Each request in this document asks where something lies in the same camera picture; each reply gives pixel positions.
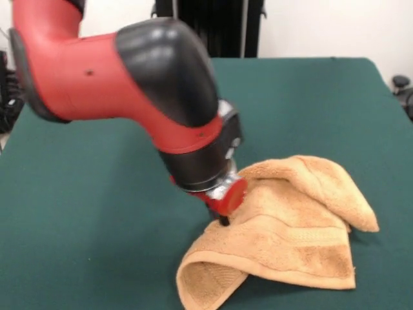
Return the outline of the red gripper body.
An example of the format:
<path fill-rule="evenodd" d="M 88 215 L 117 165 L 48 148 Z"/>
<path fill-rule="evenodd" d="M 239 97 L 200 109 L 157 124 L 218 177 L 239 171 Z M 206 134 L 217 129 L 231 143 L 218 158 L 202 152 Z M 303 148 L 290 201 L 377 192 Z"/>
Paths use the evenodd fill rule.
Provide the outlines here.
<path fill-rule="evenodd" d="M 204 201 L 214 217 L 229 216 L 242 204 L 247 181 L 241 177 L 227 177 L 216 188 L 205 193 Z"/>

